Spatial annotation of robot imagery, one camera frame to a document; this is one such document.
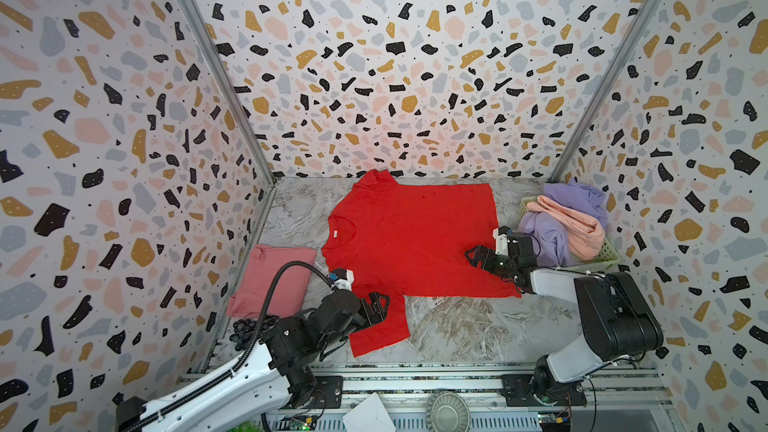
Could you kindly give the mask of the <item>red t-shirt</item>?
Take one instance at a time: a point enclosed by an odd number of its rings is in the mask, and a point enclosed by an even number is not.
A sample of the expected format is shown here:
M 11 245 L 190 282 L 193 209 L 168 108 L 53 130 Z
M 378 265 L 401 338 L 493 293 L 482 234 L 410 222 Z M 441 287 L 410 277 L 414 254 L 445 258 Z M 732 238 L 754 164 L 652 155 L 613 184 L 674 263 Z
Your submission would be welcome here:
M 353 291 L 390 299 L 386 319 L 350 338 L 361 357 L 409 338 L 405 299 L 518 297 L 510 282 L 470 265 L 467 251 L 493 247 L 498 228 L 488 184 L 402 185 L 387 171 L 366 173 L 328 218 L 322 254 L 329 269 L 354 273 Z

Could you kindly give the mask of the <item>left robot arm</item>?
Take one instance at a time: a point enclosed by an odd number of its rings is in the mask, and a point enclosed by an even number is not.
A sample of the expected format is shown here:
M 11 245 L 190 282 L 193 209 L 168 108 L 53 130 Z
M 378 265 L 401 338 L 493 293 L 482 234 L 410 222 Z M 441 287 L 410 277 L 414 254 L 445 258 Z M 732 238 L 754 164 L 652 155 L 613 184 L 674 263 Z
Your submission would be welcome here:
M 385 321 L 390 299 L 335 290 L 307 314 L 276 320 L 239 356 L 159 399 L 133 397 L 117 408 L 117 431 L 225 431 L 286 406 L 328 406 L 316 397 L 311 365 L 326 348 Z

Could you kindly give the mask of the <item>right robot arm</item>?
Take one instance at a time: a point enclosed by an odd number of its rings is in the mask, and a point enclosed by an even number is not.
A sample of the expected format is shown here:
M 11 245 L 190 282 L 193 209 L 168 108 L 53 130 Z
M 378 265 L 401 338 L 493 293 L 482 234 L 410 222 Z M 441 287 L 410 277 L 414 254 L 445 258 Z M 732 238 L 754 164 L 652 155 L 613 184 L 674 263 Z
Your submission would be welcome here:
M 663 345 L 661 326 L 629 273 L 540 267 L 532 236 L 501 227 L 493 237 L 493 248 L 477 245 L 465 252 L 471 266 L 522 294 L 576 305 L 581 323 L 576 339 L 538 359 L 531 373 L 502 377 L 509 406 L 584 405 L 582 383 L 591 374 L 622 360 L 637 363 Z

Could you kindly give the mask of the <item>folded pink t-shirt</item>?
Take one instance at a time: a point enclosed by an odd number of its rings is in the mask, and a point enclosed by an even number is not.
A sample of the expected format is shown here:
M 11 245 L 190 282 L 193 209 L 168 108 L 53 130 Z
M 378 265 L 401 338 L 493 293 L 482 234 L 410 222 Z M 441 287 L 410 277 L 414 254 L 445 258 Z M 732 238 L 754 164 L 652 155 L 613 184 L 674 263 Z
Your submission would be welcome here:
M 271 247 L 256 245 L 238 290 L 227 306 L 227 316 L 236 319 L 257 319 L 271 283 L 279 269 L 288 262 L 301 261 L 313 265 L 317 251 L 306 247 Z M 299 312 L 312 273 L 303 267 L 291 267 L 281 277 L 273 293 L 268 314 L 280 318 Z

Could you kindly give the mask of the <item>purple t-shirt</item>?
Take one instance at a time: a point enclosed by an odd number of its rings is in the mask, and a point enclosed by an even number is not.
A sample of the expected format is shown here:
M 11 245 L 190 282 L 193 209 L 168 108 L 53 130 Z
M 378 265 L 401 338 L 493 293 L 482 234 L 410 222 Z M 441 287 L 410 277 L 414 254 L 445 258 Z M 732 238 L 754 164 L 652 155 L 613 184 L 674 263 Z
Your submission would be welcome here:
M 602 191 L 577 182 L 554 183 L 543 186 L 544 195 L 561 205 L 595 217 L 604 227 L 608 214 L 603 208 L 605 195 Z M 562 267 L 572 265 L 567 233 L 555 219 L 543 213 L 528 212 L 525 207 L 518 231 L 534 236 L 538 240 L 538 265 L 541 267 Z

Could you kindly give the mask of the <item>peach t-shirt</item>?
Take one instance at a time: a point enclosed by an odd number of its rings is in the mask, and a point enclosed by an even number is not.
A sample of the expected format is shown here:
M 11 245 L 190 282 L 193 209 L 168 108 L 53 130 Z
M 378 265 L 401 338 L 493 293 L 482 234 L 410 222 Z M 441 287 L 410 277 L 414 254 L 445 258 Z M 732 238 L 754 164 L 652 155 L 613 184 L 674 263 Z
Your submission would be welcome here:
M 603 246 L 605 230 L 593 216 L 559 204 L 554 199 L 539 195 L 526 203 L 531 213 L 543 213 L 560 223 L 566 233 L 570 252 L 582 261 L 595 259 Z

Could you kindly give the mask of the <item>small electronics board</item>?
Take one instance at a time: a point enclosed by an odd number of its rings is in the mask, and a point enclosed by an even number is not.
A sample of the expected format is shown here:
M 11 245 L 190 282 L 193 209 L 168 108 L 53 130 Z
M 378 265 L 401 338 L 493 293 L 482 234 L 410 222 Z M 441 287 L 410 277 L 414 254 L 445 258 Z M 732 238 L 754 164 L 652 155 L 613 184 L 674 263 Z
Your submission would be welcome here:
M 317 418 L 314 415 L 294 415 L 285 416 L 276 424 L 278 431 L 315 431 L 317 427 Z

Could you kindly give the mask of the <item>green plastic basket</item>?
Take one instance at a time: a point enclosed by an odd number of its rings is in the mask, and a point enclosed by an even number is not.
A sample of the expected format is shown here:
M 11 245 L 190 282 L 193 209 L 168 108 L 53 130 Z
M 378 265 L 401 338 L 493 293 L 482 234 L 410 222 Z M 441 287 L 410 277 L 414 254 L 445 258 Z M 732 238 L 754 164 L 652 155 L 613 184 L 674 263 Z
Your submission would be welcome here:
M 620 257 L 615 247 L 605 239 L 598 255 L 589 261 L 582 261 L 578 259 L 574 254 L 570 255 L 572 265 L 562 266 L 562 270 L 569 270 L 579 273 L 596 273 L 607 271 L 613 266 L 617 266 L 620 262 Z

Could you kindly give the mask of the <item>green artificial grass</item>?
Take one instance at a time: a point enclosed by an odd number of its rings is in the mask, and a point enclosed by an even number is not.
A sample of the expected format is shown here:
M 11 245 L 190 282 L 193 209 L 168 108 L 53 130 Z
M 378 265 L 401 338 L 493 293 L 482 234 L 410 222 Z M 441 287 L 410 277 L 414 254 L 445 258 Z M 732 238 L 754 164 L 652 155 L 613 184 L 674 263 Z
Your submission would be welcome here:
M 249 421 L 234 427 L 229 432 L 262 432 L 262 428 L 255 422 Z

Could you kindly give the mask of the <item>white paper sheet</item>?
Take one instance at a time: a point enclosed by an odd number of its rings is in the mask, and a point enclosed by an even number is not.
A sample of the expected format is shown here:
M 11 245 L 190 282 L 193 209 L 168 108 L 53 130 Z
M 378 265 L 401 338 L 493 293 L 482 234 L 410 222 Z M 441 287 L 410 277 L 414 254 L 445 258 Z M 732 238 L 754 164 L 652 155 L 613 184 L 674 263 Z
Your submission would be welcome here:
M 377 393 L 372 393 L 342 418 L 347 432 L 396 432 L 397 428 Z

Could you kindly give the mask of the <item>round grey metal disc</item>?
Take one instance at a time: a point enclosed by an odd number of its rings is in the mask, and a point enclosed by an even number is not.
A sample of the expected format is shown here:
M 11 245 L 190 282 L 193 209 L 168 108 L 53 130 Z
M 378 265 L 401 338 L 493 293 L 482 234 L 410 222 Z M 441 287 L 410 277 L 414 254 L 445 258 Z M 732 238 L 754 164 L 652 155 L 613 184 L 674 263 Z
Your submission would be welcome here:
M 427 427 L 431 432 L 468 432 L 470 411 L 455 392 L 440 391 L 430 398 Z

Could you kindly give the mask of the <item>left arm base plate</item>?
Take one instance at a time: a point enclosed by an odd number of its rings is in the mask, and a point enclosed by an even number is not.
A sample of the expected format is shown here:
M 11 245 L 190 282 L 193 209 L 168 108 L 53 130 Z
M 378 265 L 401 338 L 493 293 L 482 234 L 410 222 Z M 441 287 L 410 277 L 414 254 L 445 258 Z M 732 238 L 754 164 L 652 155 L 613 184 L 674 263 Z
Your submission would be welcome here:
M 319 376 L 310 388 L 309 397 L 300 404 L 309 409 L 340 409 L 344 379 L 341 375 Z

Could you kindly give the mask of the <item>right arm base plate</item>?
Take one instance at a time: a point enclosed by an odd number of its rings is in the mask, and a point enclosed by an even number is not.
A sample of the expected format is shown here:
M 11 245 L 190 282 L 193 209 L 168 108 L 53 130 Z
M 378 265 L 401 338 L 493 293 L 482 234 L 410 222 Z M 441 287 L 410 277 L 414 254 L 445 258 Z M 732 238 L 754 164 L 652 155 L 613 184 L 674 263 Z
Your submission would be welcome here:
M 580 383 L 559 383 L 537 378 L 533 373 L 501 376 L 500 394 L 508 407 L 586 406 L 587 399 Z

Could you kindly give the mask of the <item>right aluminium corner post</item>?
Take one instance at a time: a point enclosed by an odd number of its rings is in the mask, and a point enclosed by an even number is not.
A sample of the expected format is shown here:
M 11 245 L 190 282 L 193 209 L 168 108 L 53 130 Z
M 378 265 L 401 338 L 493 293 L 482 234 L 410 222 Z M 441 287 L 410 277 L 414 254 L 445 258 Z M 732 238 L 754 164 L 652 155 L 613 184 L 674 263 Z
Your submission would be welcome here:
M 635 19 L 630 24 L 627 34 L 619 44 L 616 54 L 607 67 L 603 78 L 598 82 L 598 86 L 588 102 L 584 114 L 573 128 L 573 134 L 567 142 L 563 153 L 557 160 L 551 175 L 547 179 L 548 183 L 560 182 L 564 178 L 571 159 L 578 151 L 582 140 L 589 131 L 589 127 L 596 119 L 603 103 L 606 101 L 621 72 L 625 69 L 633 56 L 634 49 L 640 42 L 644 31 L 654 14 L 657 12 L 662 1 L 663 0 L 644 0 L 639 7 Z

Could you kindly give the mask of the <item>aluminium corner post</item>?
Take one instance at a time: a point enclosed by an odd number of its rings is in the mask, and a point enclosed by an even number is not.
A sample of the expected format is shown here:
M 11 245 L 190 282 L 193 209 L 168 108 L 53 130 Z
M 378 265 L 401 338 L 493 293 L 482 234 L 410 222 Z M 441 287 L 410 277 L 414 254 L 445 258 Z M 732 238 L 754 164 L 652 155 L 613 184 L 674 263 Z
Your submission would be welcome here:
M 276 178 L 250 122 L 253 107 L 247 103 L 262 78 L 263 67 L 255 64 L 249 69 L 243 61 L 252 39 L 263 31 L 258 20 L 259 1 L 178 0 L 178 3 L 224 96 L 235 126 L 253 156 L 255 175 L 270 190 L 275 186 Z
M 654 14 L 657 12 L 662 1 L 663 0 L 644 0 L 639 7 L 635 19 L 630 24 L 627 34 L 619 44 L 616 54 L 607 67 L 603 78 L 598 82 L 598 86 L 588 102 L 584 114 L 573 128 L 573 134 L 567 142 L 563 153 L 557 160 L 551 175 L 547 179 L 548 183 L 560 182 L 564 178 L 571 159 L 578 151 L 582 140 L 589 131 L 589 127 L 596 119 L 603 103 L 606 101 L 621 72 L 625 69 L 633 56 L 634 49 L 640 42 L 644 31 Z

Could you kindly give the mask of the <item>aluminium frame rail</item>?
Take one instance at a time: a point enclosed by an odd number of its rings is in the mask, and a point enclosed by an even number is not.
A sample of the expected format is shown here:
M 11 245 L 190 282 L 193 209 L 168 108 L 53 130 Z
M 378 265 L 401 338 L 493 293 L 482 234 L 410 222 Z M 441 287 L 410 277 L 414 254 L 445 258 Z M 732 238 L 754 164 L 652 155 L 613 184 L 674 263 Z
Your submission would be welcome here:
M 501 376 L 528 374 L 526 364 L 319 364 L 316 377 L 341 375 L 341 408 L 301 408 L 317 418 L 315 431 L 346 431 L 343 416 L 377 393 L 397 431 L 426 431 L 430 398 L 440 391 L 458 394 L 470 411 L 472 431 L 681 431 L 684 426 L 658 373 L 620 363 L 593 373 L 582 383 L 586 406 L 508 407 Z M 284 408 L 248 421 L 265 419 L 273 431 Z

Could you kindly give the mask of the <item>left aluminium corner post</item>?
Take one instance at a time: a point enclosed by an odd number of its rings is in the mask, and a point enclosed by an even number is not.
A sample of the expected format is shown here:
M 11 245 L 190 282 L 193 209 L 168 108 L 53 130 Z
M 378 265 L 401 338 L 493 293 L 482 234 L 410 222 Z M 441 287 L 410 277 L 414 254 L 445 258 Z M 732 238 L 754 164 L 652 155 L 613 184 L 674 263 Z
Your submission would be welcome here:
M 253 156 L 255 175 L 270 190 L 275 186 L 276 178 L 250 122 L 253 107 L 247 103 L 262 78 L 263 67 L 255 64 L 249 69 L 243 61 L 252 39 L 263 31 L 258 20 L 259 1 L 178 0 L 178 3 L 224 96 L 235 126 Z

